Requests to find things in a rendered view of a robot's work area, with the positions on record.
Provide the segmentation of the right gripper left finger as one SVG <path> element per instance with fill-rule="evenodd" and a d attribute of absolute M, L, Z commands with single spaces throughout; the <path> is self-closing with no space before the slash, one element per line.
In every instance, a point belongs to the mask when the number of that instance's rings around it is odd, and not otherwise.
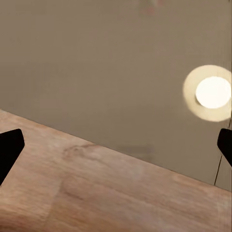
<path fill-rule="evenodd" d="M 21 129 L 0 134 L 0 186 L 24 148 Z"/>

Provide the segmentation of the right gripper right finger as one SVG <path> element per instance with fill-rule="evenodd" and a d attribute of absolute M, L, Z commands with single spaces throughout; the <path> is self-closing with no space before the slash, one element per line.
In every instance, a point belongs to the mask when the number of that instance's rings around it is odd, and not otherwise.
<path fill-rule="evenodd" d="M 220 130 L 217 146 L 232 166 L 232 130 L 224 128 Z"/>

